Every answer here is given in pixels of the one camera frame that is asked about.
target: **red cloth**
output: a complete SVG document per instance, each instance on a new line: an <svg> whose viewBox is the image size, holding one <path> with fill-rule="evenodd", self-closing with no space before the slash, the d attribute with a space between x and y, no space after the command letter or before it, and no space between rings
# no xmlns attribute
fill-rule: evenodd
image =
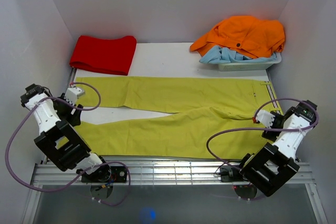
<svg viewBox="0 0 336 224"><path fill-rule="evenodd" d="M133 36L121 39L97 39L80 36L70 66L97 73L127 76L137 40Z"/></svg>

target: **yellow fabric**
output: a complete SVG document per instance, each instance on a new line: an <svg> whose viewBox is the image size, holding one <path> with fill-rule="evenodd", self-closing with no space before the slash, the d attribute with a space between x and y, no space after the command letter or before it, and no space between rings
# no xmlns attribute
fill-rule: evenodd
<svg viewBox="0 0 336 224"><path fill-rule="evenodd" d="M270 100L266 82L254 80L108 77L76 81L96 87L104 107L176 113L100 125L82 122L76 131L99 155L212 158L207 139L226 129L259 126L251 120L253 113ZM79 103L96 105L94 91L83 88L86 95ZM266 109L275 108L269 104ZM241 159L265 143L261 132L248 131L221 135L210 147L222 158Z"/></svg>

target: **plastic bin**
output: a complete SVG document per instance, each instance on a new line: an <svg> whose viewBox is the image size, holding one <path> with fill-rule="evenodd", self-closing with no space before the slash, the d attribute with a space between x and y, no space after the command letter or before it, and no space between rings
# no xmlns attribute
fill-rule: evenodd
<svg viewBox="0 0 336 224"><path fill-rule="evenodd" d="M276 52L275 61L266 61L263 63L224 63L218 64L220 71L243 71L243 70L264 70L281 62L281 54Z"/></svg>

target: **light blue cloth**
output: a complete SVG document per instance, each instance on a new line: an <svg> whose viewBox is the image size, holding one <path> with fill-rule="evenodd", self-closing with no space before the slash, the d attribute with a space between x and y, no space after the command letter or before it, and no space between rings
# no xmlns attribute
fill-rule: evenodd
<svg viewBox="0 0 336 224"><path fill-rule="evenodd" d="M262 63L265 61L275 61L276 59L277 57L275 53L273 53L269 58L252 59L236 52L235 50L230 50L227 47L221 48L220 46L214 46L200 59L200 63Z"/></svg>

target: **orange shirt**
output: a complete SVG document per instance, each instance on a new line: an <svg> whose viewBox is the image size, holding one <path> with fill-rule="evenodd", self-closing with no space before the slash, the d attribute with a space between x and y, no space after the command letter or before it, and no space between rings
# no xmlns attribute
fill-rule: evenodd
<svg viewBox="0 0 336 224"><path fill-rule="evenodd" d="M259 20L252 16L233 16L215 25L190 46L204 56L213 46L228 47L251 58L270 57L282 52L285 32L277 20Z"/></svg>

